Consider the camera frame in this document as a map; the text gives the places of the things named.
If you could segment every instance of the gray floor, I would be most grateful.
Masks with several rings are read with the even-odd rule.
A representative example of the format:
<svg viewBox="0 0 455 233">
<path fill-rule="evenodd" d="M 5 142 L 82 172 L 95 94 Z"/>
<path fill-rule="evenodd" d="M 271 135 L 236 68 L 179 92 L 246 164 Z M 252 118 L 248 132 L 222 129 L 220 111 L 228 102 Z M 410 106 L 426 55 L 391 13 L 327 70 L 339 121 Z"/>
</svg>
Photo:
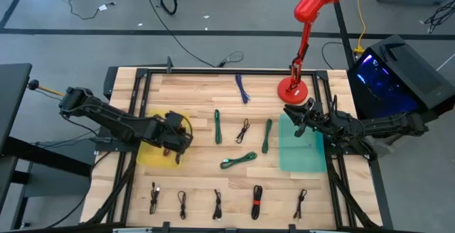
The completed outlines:
<svg viewBox="0 0 455 233">
<path fill-rule="evenodd" d="M 0 0 L 0 16 L 13 0 Z M 98 13 L 95 19 L 81 21 L 69 13 L 67 0 L 20 0 L 5 28 L 81 29 L 81 30 L 163 30 L 146 0 L 115 0 L 117 4 Z M 178 12 L 162 19 L 173 30 L 209 31 L 300 31 L 293 17 L 299 0 L 178 0 Z M 103 0 L 73 0 L 74 11 L 92 15 Z M 419 23 L 434 13 L 435 7 L 379 4 L 362 0 L 367 33 L 426 34 Z M 356 0 L 342 0 L 349 33 L 360 33 Z M 438 27 L 434 34 L 455 34 L 455 17 Z M 339 32 L 332 6 L 325 6 L 314 24 L 317 32 Z M 181 36 L 178 39 L 192 53 L 216 64 L 229 53 L 240 50 L 245 59 L 236 67 L 285 68 L 294 57 L 299 38 L 245 36 Z M 321 47 L 339 39 L 312 38 L 304 62 L 308 69 L 327 69 Z M 367 47 L 378 40 L 364 40 Z M 357 40 L 351 40 L 357 46 Z M 455 40 L 409 40 L 408 43 L 430 65 L 438 68 L 455 53 Z M 176 66 L 200 67 L 196 59 L 183 51 L 170 36 L 90 36 L 90 35 L 0 35 L 0 63 L 32 63 L 31 77 L 46 87 L 64 92 L 68 86 L 88 87 L 102 96 L 102 82 L 107 67 L 164 63 L 170 55 Z M 335 69 L 347 69 L 341 45 L 328 45 L 326 57 Z M 455 58 L 440 73 L 455 84 Z M 12 135 L 24 141 L 57 141 L 85 133 L 64 122 L 57 114 L 58 105 L 35 92 L 26 92 Z M 450 137 L 453 112 L 434 122 L 426 136 L 404 142 L 396 153 L 381 158 L 380 165 L 396 229 L 421 232 L 450 232 L 455 227 L 455 200 L 450 191 L 455 173 L 455 154 Z M 88 121 L 79 122 L 95 127 Z M 12 193 L 18 192 L 14 186 Z M 60 219 L 79 201 L 80 196 L 33 198 L 26 210 L 26 221 L 44 227 Z M 41 211 L 51 210 L 46 216 Z M 10 215 L 4 209 L 0 229 L 7 229 L 2 219 Z M 75 224 L 80 210 L 65 221 Z"/>
</svg>

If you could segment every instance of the red desk lamp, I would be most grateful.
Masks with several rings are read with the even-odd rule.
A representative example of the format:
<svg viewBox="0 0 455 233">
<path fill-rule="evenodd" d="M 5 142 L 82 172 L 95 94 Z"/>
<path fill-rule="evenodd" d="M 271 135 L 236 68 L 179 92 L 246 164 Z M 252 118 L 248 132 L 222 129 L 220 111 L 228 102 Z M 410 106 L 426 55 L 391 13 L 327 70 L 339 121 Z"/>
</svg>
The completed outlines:
<svg viewBox="0 0 455 233">
<path fill-rule="evenodd" d="M 294 17 L 304 23 L 304 32 L 301 36 L 301 44 L 297 57 L 292 60 L 291 77 L 282 80 L 278 85 L 278 96 L 288 104 L 302 103 L 307 94 L 308 88 L 301 79 L 301 66 L 304 61 L 308 40 L 310 38 L 311 25 L 318 17 L 319 9 L 329 3 L 339 0 L 301 0 L 294 9 Z"/>
</svg>

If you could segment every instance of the wooden tabletop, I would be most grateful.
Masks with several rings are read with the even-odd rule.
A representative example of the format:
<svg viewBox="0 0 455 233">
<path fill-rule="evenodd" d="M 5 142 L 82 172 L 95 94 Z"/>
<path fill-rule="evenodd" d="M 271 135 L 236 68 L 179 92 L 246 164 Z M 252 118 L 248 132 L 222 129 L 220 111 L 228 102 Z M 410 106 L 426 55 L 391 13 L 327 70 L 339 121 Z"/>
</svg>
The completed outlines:
<svg viewBox="0 0 455 233">
<path fill-rule="evenodd" d="M 112 106 L 128 110 L 135 72 L 135 67 L 119 68 L 110 101 Z M 355 116 L 346 72 L 329 70 L 328 76 L 332 95 L 338 95 L 338 109 Z M 282 79 L 280 75 L 243 75 L 243 86 L 251 96 L 250 102 L 243 104 L 234 75 L 153 74 L 147 111 L 154 108 L 188 113 L 194 140 L 179 169 L 137 165 L 127 226 L 161 227 L 163 222 L 170 222 L 171 227 L 287 229 L 289 224 L 295 224 L 298 229 L 335 229 L 327 173 L 293 173 L 279 169 L 278 119 L 283 114 L 284 103 L 277 96 L 277 85 Z M 308 85 L 308 97 L 314 97 L 311 78 L 303 76 L 302 80 Z M 322 81 L 319 81 L 321 96 L 325 97 Z M 221 114 L 223 143 L 219 145 L 214 138 L 215 109 L 219 109 Z M 244 141 L 237 144 L 235 137 L 245 118 L 250 120 L 251 127 Z M 268 118 L 273 120 L 269 152 L 262 154 Z M 250 151 L 258 154 L 254 161 L 227 170 L 220 169 L 224 158 L 239 158 Z M 111 192 L 118 157 L 118 153 L 109 154 L 93 170 L 81 222 L 91 218 Z M 357 155 L 345 156 L 345 161 L 353 197 L 372 221 L 382 224 L 368 162 Z M 152 181 L 159 185 L 161 192 L 156 213 L 149 215 Z M 264 188 L 258 220 L 252 220 L 250 215 L 255 185 Z M 293 220 L 292 215 L 302 188 L 307 189 L 308 194 L 302 204 L 302 220 L 299 222 Z M 223 218 L 220 222 L 212 221 L 214 189 L 222 193 Z M 179 216 L 179 190 L 187 193 L 186 220 Z M 341 194 L 338 196 L 343 223 L 347 225 L 344 200 Z M 117 221 L 122 198 L 123 192 L 117 201 Z"/>
</svg>

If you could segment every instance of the green cable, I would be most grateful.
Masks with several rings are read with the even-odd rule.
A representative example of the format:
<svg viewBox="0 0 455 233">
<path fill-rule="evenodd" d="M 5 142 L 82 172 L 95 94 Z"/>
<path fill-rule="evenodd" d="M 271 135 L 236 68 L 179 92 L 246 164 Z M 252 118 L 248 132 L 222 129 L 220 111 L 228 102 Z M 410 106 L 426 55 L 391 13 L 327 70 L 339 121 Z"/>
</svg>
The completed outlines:
<svg viewBox="0 0 455 233">
<path fill-rule="evenodd" d="M 251 161 L 251 160 L 254 160 L 256 159 L 257 157 L 257 154 L 255 152 L 249 152 L 247 155 L 243 156 L 242 158 L 237 158 L 237 159 L 231 159 L 231 158 L 227 158 L 225 159 L 221 164 L 220 164 L 220 167 L 221 169 L 227 169 L 233 165 L 236 165 L 238 163 L 243 163 L 243 162 L 247 162 L 247 161 Z"/>
<path fill-rule="evenodd" d="M 220 144 L 222 141 L 221 137 L 221 126 L 220 126 L 220 111 L 215 110 L 215 142 Z"/>
<path fill-rule="evenodd" d="M 262 152 L 266 154 L 269 151 L 269 133 L 270 129 L 272 129 L 272 120 L 268 119 L 267 123 L 265 124 L 265 137 L 264 142 L 262 143 Z"/>
</svg>

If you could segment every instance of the teal container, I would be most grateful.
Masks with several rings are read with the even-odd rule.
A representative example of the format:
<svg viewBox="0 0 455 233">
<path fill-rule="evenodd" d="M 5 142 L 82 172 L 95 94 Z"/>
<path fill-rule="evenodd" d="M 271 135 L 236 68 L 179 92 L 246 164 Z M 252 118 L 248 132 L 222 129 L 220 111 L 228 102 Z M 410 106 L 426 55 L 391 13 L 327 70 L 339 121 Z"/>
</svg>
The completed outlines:
<svg viewBox="0 0 455 233">
<path fill-rule="evenodd" d="M 286 114 L 279 117 L 279 168 L 291 172 L 326 172 L 322 134 L 307 128 L 301 137 L 295 137 L 297 129 Z"/>
</svg>

